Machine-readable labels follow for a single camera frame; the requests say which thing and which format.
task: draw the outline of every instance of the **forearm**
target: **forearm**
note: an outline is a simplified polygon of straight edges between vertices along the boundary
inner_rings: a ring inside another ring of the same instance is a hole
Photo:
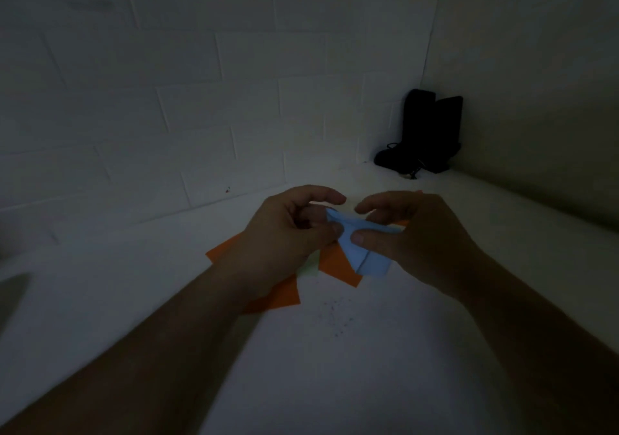
[[[619,431],[619,358],[494,260],[481,255],[460,301],[530,415],[557,433]]]
[[[241,283],[207,270],[0,434],[182,432],[214,346],[250,299]]]

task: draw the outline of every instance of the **person's left arm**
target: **person's left arm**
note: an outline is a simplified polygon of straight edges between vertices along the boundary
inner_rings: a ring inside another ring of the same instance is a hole
[[[209,357],[244,306],[341,234],[310,201],[345,200],[310,185],[267,198],[215,265],[0,435],[182,433],[209,383]]]

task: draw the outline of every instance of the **plain side wall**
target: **plain side wall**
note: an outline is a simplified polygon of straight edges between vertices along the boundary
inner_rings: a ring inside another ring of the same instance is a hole
[[[437,0],[0,0],[0,255],[371,159]]]
[[[458,169],[619,227],[619,0],[439,0],[422,86]]]

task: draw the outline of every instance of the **person's right hand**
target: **person's right hand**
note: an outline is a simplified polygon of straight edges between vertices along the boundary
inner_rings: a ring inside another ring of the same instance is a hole
[[[435,194],[391,191],[370,195],[355,207],[366,220],[390,224],[408,220],[398,234],[355,231],[351,241],[400,264],[409,274],[458,299],[463,279],[483,252],[445,201]]]

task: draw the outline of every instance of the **hand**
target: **hand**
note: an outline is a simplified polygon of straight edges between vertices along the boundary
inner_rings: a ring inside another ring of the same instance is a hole
[[[456,215],[438,195],[391,191],[370,195],[357,207],[366,220],[390,224],[408,220],[399,234],[355,231],[351,241],[400,264],[409,274],[458,299],[463,276],[483,255]]]
[[[311,253],[342,234],[342,225],[327,222],[326,207],[311,201],[341,205],[346,197],[317,185],[294,187],[268,197],[236,243],[222,255],[217,268],[240,277],[251,293],[267,294],[295,273]]]

